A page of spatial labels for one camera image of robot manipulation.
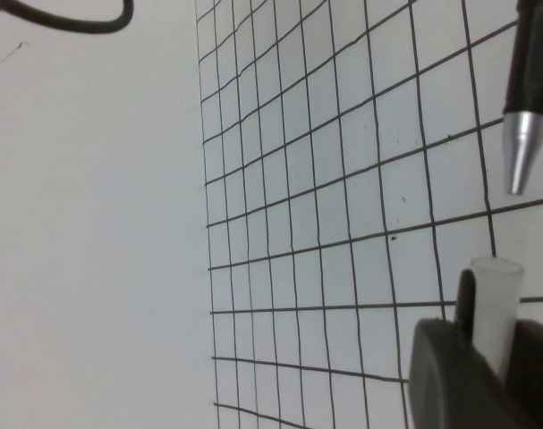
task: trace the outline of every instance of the white plastic tube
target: white plastic tube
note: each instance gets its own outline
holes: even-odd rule
[[[471,270],[476,281],[472,343],[505,383],[523,268],[506,259],[482,257],[471,261]]]

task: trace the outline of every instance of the black plastic casing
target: black plastic casing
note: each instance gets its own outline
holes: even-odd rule
[[[519,0],[504,114],[543,114],[543,0]]]

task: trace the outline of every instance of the wire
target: wire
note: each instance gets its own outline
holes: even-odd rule
[[[134,15],[134,2],[133,0],[123,0],[122,13],[112,21],[79,21],[65,18],[40,11],[18,0],[0,0],[0,11],[51,29],[75,33],[106,34],[119,31],[130,23]]]

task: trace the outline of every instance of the metal pen tip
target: metal pen tip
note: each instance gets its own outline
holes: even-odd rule
[[[504,115],[505,193],[521,195],[543,142],[543,114]]]

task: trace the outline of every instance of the black pen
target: black pen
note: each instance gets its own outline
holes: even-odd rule
[[[543,143],[543,0],[519,0],[504,108],[505,192],[520,195]]]

